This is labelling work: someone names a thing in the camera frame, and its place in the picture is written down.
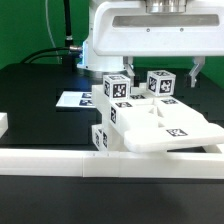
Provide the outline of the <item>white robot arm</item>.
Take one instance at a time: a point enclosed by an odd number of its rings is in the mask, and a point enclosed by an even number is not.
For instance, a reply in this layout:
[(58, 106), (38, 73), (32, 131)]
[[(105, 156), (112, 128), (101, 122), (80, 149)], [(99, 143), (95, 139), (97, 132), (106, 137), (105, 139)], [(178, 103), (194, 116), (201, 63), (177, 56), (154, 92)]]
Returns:
[(90, 0), (80, 68), (118, 72), (133, 57), (186, 56), (190, 85), (207, 56), (224, 56), (224, 0)]

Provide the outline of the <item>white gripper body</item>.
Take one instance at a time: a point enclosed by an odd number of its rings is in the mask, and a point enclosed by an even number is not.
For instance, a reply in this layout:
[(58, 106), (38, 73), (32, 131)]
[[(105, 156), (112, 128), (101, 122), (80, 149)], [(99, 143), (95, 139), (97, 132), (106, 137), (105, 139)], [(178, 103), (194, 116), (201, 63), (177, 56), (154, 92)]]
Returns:
[(223, 56), (224, 0), (189, 0), (183, 13), (106, 1), (95, 13), (93, 49), (103, 56)]

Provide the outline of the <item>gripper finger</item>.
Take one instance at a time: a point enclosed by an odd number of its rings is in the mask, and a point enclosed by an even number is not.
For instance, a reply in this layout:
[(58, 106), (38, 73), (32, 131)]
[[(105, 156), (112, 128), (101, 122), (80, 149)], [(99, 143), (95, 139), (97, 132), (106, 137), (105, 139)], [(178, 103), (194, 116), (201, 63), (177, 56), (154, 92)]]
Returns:
[(193, 67), (190, 72), (185, 76), (185, 84), (187, 87), (194, 88), (197, 83), (197, 75), (200, 73), (205, 65), (204, 56), (195, 56), (193, 58)]
[(136, 75), (133, 66), (133, 58), (129, 56), (123, 57), (124, 69), (126, 70), (127, 76), (131, 79), (131, 86), (139, 86), (139, 77)]

